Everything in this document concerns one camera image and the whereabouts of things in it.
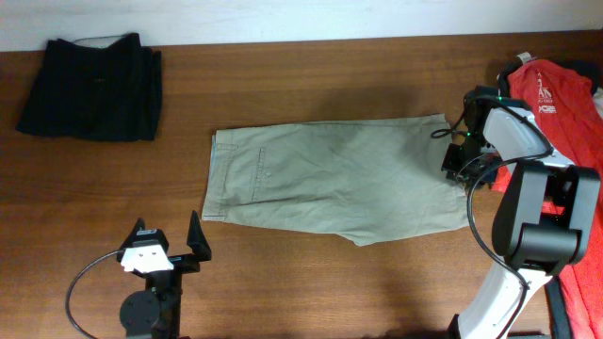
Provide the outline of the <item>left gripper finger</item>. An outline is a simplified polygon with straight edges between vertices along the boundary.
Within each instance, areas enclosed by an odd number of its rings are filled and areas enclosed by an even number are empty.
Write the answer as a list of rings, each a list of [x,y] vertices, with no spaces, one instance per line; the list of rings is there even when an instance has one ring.
[[[137,235],[139,231],[145,230],[145,221],[143,218],[138,218],[132,231],[128,234],[125,240],[122,242],[121,249],[132,248],[133,243],[137,239]]]
[[[199,215],[195,210],[191,212],[190,216],[187,246],[191,248],[197,261],[206,262],[212,259],[212,250],[202,230]]]

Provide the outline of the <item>khaki shorts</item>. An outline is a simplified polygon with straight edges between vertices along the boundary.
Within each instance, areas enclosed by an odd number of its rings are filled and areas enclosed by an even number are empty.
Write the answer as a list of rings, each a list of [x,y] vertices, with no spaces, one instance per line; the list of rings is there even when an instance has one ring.
[[[441,114],[219,130],[202,219],[357,246],[467,226],[466,197],[441,170]]]

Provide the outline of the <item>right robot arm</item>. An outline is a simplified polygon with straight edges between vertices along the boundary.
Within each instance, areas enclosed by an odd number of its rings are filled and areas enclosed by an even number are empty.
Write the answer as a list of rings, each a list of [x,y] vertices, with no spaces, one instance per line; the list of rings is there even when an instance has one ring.
[[[601,180],[595,169],[555,149],[526,102],[496,88],[470,90],[458,122],[466,127],[464,141],[449,144],[442,170],[466,189],[470,231],[494,263],[446,336],[505,338],[534,293],[585,256]],[[511,179],[485,243],[475,224],[474,194],[501,168]]]

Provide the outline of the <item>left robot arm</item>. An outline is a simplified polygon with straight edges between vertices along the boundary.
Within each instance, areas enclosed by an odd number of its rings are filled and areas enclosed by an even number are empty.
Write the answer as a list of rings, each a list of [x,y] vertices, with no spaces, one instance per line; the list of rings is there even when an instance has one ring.
[[[190,253],[168,255],[163,231],[146,229],[138,219],[119,248],[117,261],[123,270],[145,281],[145,287],[122,303],[120,321],[127,338],[178,339],[181,337],[182,280],[198,273],[200,263],[212,259],[197,212],[191,213],[187,231]]]

